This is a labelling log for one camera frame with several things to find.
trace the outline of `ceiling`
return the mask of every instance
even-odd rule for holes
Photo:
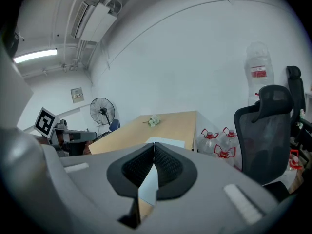
[[[62,64],[69,65],[76,57],[79,39],[73,38],[70,33],[76,13],[82,2],[76,0],[73,11],[70,10],[75,0],[25,0],[19,11],[18,28],[19,47],[16,57],[35,51],[57,48],[57,56],[49,56],[29,60],[17,64],[24,78],[46,71],[61,69]],[[97,4],[100,0],[90,0]],[[66,48],[64,48],[66,25],[69,18]],[[82,63],[87,63],[96,43],[89,42],[82,53]]]

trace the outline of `wooden table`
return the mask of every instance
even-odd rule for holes
[[[146,143],[150,137],[185,141],[185,148],[192,150],[196,111],[158,115],[160,123],[150,127],[146,122],[151,115],[139,116],[111,134],[89,146],[92,154],[101,154]]]

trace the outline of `black mesh panel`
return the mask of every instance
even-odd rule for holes
[[[293,108],[292,97],[287,88],[279,85],[265,86],[259,91],[260,109],[254,115],[253,122],[259,119],[288,114]]]
[[[182,173],[181,162],[157,146],[155,147],[155,166],[157,167],[159,187],[175,180]]]
[[[236,129],[239,128],[243,173],[265,184],[281,176],[286,169],[290,114],[270,116],[252,123],[257,114],[250,112],[241,115]]]
[[[122,166],[122,173],[137,187],[140,187],[145,177],[152,168],[151,160],[154,158],[154,150],[149,150],[141,153]]]

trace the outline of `white paper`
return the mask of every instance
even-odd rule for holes
[[[146,143],[155,143],[155,142],[160,142],[160,143],[178,146],[182,148],[185,147],[185,141],[169,139],[169,138],[150,137]]]

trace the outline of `standing fan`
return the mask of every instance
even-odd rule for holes
[[[91,102],[90,115],[98,124],[111,125],[115,117],[115,108],[108,99],[99,97]]]

